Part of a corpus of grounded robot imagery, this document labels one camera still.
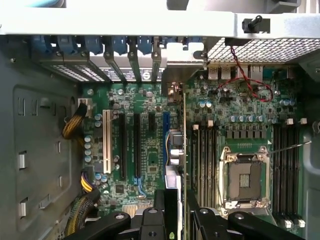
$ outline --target ventilation grille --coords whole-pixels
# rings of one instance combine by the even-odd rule
[[[81,76],[80,74],[76,73],[75,71],[71,70],[70,68],[64,66],[64,65],[51,65],[51,68],[55,69],[56,71],[67,75],[68,77],[71,77],[73,79],[76,79],[80,82],[88,82],[89,79]]]
[[[234,49],[242,63],[284,64],[320,49],[320,39],[254,39]],[[225,38],[209,51],[208,60],[211,63],[234,63],[230,47],[225,46]]]
[[[97,82],[104,82],[105,80],[100,77],[98,74],[96,74],[94,71],[92,71],[89,67],[86,65],[75,65],[74,66],[77,70],[81,71],[86,76],[90,77],[91,79],[97,81]]]

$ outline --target blue pcie slot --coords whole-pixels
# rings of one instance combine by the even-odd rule
[[[166,163],[167,163],[167,151],[166,151],[166,135],[170,130],[170,112],[163,113],[163,126],[162,126],[162,137],[163,137],[163,176],[165,175]]]

